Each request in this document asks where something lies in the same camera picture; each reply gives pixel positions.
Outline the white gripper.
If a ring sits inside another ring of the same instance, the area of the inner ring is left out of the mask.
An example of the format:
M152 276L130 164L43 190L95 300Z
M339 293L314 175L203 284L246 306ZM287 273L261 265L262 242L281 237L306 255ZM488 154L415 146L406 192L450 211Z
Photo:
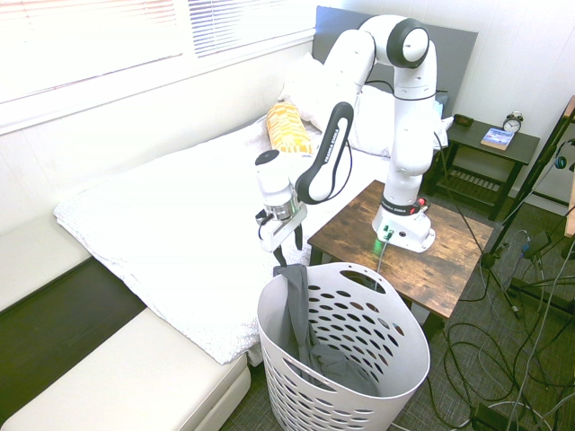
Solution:
M261 248L266 252L273 252L273 255L282 268L287 266L281 244L287 237L294 233L296 248L303 249L303 227L302 222L307 216L306 204L298 204L295 213L289 215L285 220L279 220L266 209L259 212L259 240Z

